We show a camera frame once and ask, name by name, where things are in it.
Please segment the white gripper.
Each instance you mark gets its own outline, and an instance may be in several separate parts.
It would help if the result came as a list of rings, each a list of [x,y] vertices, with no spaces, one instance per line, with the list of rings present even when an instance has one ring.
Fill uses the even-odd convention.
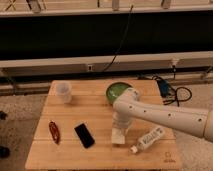
[[[132,124],[132,118],[126,115],[113,113],[113,126],[118,129],[127,130]]]

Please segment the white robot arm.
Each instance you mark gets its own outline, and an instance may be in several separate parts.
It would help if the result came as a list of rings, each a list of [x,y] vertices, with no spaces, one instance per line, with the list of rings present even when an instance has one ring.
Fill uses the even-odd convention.
[[[126,89],[113,103],[121,116],[135,117],[213,142],[213,110],[148,104],[138,92]]]

